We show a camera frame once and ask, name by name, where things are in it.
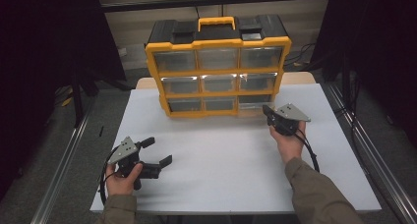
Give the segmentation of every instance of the aluminum rail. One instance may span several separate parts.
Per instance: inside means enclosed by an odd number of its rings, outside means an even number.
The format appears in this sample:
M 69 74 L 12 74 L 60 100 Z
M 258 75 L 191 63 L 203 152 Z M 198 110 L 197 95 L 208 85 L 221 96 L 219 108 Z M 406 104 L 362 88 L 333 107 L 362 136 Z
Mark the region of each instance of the aluminum rail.
M 44 224 L 47 222 L 52 208 L 55 204 L 56 198 L 58 197 L 58 194 L 61 191 L 61 187 L 64 182 L 64 178 L 67 174 L 68 167 L 71 164 L 80 139 L 86 128 L 87 122 L 89 120 L 89 114 L 92 111 L 94 102 L 95 97 L 90 100 L 87 112 L 79 127 L 74 129 L 70 141 L 68 142 L 67 148 L 65 149 L 64 155 L 62 156 L 61 161 L 59 162 L 59 165 L 55 171 L 55 174 L 51 182 L 49 183 L 48 189 L 46 190 L 45 195 L 43 195 L 42 201 L 40 202 L 40 205 L 37 208 L 33 219 L 31 220 L 31 224 Z
M 152 1 L 138 3 L 122 3 L 122 4 L 105 4 L 101 5 L 101 12 L 126 12 L 138 10 L 156 10 L 167 8 L 197 7 L 211 5 L 230 5 L 242 3 L 260 3 L 272 1 L 291 1 L 291 0 L 169 0 L 169 1 Z
M 337 105 L 340 108 L 343 107 L 344 104 L 340 98 L 340 90 L 335 85 L 330 85 L 329 89 L 334 99 L 336 100 Z M 353 114 L 349 111 L 347 111 L 344 114 L 344 118 L 346 119 L 349 125 L 352 124 L 353 117 Z M 362 127 L 361 123 L 357 119 L 355 119 L 354 132 L 356 138 L 362 145 L 362 148 L 368 155 L 368 158 L 370 159 L 371 163 L 373 164 L 381 179 L 383 180 L 384 184 L 386 185 L 397 207 L 401 211 L 402 216 L 405 218 L 407 223 L 417 224 L 417 209 L 414 206 L 410 196 L 407 194 L 407 192 L 399 184 L 392 172 L 389 170 L 387 164 L 384 162 L 377 148 L 372 143 L 371 139 L 365 132 L 365 129 Z

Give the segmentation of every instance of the black cable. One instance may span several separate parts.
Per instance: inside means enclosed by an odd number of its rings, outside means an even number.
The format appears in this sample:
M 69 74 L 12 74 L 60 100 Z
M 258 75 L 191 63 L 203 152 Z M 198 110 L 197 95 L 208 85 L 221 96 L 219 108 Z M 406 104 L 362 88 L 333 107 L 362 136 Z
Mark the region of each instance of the black cable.
M 101 201 L 103 204 L 105 204 L 105 201 L 107 200 L 106 196 L 105 196 L 105 181 L 107 180 L 108 177 L 110 177 L 111 175 L 113 175 L 114 173 L 110 174 L 109 176 L 105 177 L 105 170 L 107 168 L 107 161 L 110 159 L 111 155 L 113 155 L 113 153 L 116 151 L 116 149 L 119 146 L 114 147 L 111 152 L 107 155 L 107 158 L 104 161 L 103 167 L 101 169 L 101 176 L 100 176 L 100 197 L 101 197 Z
M 291 57 L 291 58 L 287 58 L 287 59 L 285 59 L 285 61 L 289 61 L 289 60 L 294 60 L 295 59 L 295 61 L 293 61 L 293 62 L 291 62 L 291 63 L 284 63 L 284 66 L 288 66 L 288 65 L 291 65 L 291 64 L 294 64 L 294 63 L 296 63 L 297 61 L 299 61 L 300 59 L 301 59 L 301 57 L 303 57 L 303 54 L 308 50 L 308 49 L 310 49 L 310 47 L 312 47 L 313 45 L 316 45 L 316 43 L 310 43 L 310 44 L 305 44 L 305 45 L 303 45 L 302 47 L 301 47 L 301 49 L 300 49 L 300 54 L 298 54 L 297 56 L 295 56 L 295 57 Z
M 303 135 L 303 139 L 300 137 L 300 136 L 298 136 L 297 134 L 294 134 L 294 136 L 298 139 L 298 140 L 300 140 L 302 143 L 304 143 L 304 145 L 306 146 L 306 148 L 307 148 L 307 150 L 309 151 L 309 153 L 310 153 L 310 157 L 312 158 L 312 160 L 313 160 L 313 165 L 314 165 L 314 170 L 316 170 L 316 171 L 318 171 L 318 172 L 320 172 L 320 168 L 319 168 L 319 162 L 317 161 L 317 155 L 313 152 L 313 149 L 312 149 L 312 147 L 310 146 L 310 143 L 309 143 L 309 141 L 307 140 L 307 137 L 306 137 L 306 135 L 301 131 L 301 130 L 299 130 L 299 129 L 297 129 L 298 130 L 298 132 L 300 132 L 301 133 L 301 135 Z
M 162 217 L 161 217 L 161 216 L 157 216 L 157 219 L 159 219 L 159 222 L 160 222 L 161 224 L 166 224 L 166 223 L 165 223 L 165 221 L 162 219 Z
M 116 172 L 112 172 L 110 175 L 108 175 L 107 177 L 105 177 L 104 179 L 104 183 L 107 182 L 107 179 L 111 176 L 113 176 L 114 174 L 116 174 Z
M 195 6 L 194 8 L 196 8 L 196 12 L 197 12 L 197 18 L 200 19 L 200 13 L 199 13 L 199 8 L 197 8 L 197 6 Z

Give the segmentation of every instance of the hand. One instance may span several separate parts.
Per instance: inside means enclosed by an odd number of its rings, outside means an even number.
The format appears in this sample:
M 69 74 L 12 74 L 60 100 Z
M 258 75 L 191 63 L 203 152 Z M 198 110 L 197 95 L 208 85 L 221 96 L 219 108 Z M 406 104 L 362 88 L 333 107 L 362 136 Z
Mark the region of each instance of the hand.
M 306 122 L 300 121 L 298 129 L 305 134 Z M 304 143 L 294 136 L 289 137 L 279 134 L 273 126 L 269 126 L 269 132 L 270 135 L 276 140 L 279 153 L 281 154 L 281 159 L 285 164 L 294 157 L 301 158 L 301 151 L 303 150 Z M 304 138 L 298 130 L 296 134 L 301 139 Z
M 108 177 L 113 174 L 115 168 L 115 164 L 107 165 L 105 176 Z M 108 195 L 131 195 L 133 192 L 133 183 L 139 174 L 141 174 L 142 168 L 142 163 L 138 163 L 127 178 L 120 177 L 117 173 L 108 177 L 106 181 Z

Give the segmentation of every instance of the sleeve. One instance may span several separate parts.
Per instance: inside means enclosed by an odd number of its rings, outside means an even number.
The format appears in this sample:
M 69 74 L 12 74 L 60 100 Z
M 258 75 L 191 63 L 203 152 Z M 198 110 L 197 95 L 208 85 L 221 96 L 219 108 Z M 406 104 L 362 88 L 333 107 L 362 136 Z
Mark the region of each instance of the sleeve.
M 110 196 L 95 224 L 133 224 L 136 208 L 135 196 Z
M 303 160 L 291 159 L 285 175 L 292 186 L 292 203 L 301 223 L 363 223 L 331 179 Z

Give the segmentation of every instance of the plastic drawer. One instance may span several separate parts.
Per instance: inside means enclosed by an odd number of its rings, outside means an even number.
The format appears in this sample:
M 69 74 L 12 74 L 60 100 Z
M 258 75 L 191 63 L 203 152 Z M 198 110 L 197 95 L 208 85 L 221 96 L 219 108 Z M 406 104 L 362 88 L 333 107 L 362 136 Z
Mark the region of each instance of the plastic drawer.
M 237 52 L 237 48 L 210 48 L 197 50 L 200 69 L 235 69 L 237 68 Z
M 205 97 L 204 103 L 207 111 L 213 110 L 233 110 L 236 97 Z
M 171 112 L 201 111 L 202 101 L 199 98 L 168 99 Z
M 240 75 L 241 90 L 273 90 L 277 73 Z
M 236 75 L 203 75 L 201 76 L 203 92 L 234 91 Z
M 279 66 L 282 47 L 242 48 L 241 68 L 273 68 Z
M 243 103 L 264 103 L 270 102 L 272 95 L 270 94 L 256 94 L 256 95 L 240 95 L 239 105 Z
M 197 77 L 161 78 L 165 93 L 196 93 L 199 91 Z
M 271 101 L 270 94 L 261 95 L 241 95 L 239 96 L 239 116 L 257 116 L 262 115 L 262 106 L 266 104 L 270 108 L 274 107 L 274 103 Z
M 196 69 L 194 50 L 155 52 L 153 56 L 160 72 L 190 71 Z

